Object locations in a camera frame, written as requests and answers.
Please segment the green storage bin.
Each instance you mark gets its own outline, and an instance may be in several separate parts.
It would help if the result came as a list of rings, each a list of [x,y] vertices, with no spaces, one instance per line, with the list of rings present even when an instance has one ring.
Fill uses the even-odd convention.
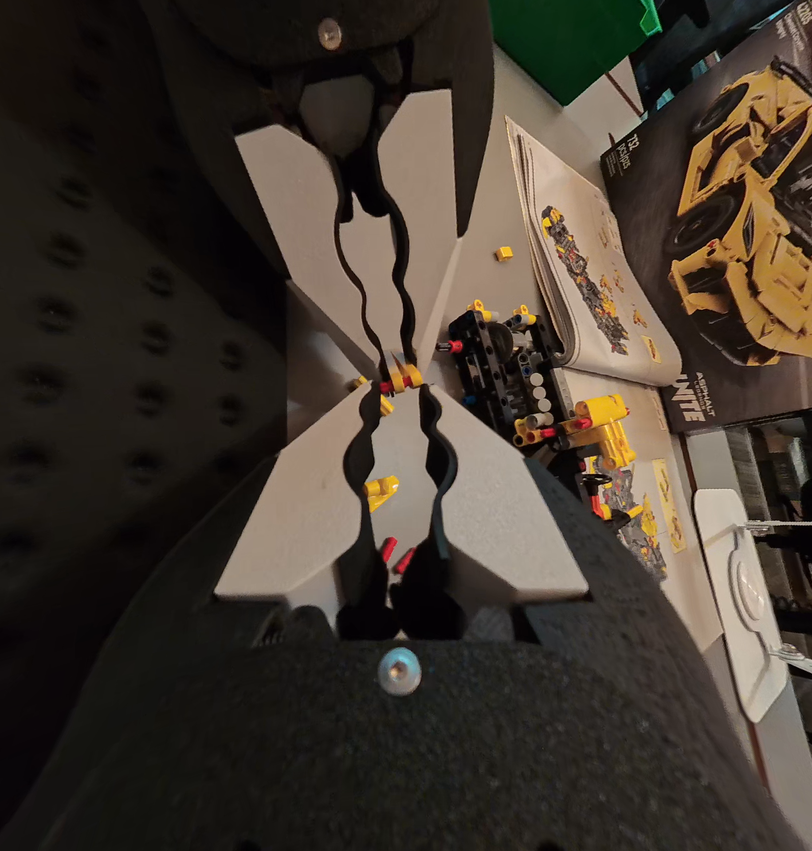
[[[491,1],[494,40],[561,106],[662,32],[653,1]]]

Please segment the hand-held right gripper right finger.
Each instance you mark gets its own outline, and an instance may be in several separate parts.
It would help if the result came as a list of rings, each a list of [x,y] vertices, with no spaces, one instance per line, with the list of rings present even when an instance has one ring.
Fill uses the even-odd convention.
[[[549,476],[435,386],[419,392],[436,487],[429,532],[390,600],[402,632],[527,632],[534,604],[589,585],[539,484]]]

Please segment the black lego set box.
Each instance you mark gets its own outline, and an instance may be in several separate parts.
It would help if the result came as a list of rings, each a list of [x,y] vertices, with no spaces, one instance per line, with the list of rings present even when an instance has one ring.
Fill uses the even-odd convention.
[[[812,409],[812,2],[792,2],[601,156],[677,343],[671,430]]]

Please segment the black perforated mat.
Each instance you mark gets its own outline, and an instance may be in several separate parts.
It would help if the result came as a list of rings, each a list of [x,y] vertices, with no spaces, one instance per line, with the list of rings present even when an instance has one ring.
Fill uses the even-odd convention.
[[[0,2],[0,621],[133,583],[283,446],[283,295],[139,2]]]

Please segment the lego instruction booklet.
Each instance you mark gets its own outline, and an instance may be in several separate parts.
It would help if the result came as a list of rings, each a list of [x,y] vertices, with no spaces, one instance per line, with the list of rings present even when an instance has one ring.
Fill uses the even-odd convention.
[[[677,345],[628,265],[603,193],[517,123],[506,126],[534,274],[559,339],[564,408],[624,401],[626,414],[606,428],[634,457],[605,441],[586,471],[607,478],[601,507],[637,511],[618,538],[706,651],[722,626],[660,398],[681,372]]]

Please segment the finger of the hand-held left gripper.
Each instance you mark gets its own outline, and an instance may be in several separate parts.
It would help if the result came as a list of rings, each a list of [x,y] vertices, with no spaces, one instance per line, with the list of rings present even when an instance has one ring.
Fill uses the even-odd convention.
[[[278,124],[235,144],[288,271],[288,282],[360,375],[379,376],[379,352],[362,323],[362,296],[338,255],[339,196],[326,156]]]
[[[404,287],[414,310],[416,365],[428,366],[461,253],[451,91],[409,94],[381,134],[378,158],[408,236]]]

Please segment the yellow black lego car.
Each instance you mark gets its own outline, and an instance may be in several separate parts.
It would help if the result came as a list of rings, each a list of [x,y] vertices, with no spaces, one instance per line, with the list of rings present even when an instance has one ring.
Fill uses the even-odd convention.
[[[508,318],[475,299],[435,350],[452,358],[462,403],[527,458],[546,466],[613,531],[643,520],[645,505],[618,495],[616,477],[635,462],[619,393],[561,405],[553,379],[556,341],[547,320],[523,304]]]

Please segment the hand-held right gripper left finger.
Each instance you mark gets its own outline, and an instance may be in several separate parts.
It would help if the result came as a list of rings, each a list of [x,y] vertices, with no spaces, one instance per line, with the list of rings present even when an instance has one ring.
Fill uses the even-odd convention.
[[[360,386],[280,452],[214,593],[320,609],[339,632],[395,632],[365,484],[380,390]]]

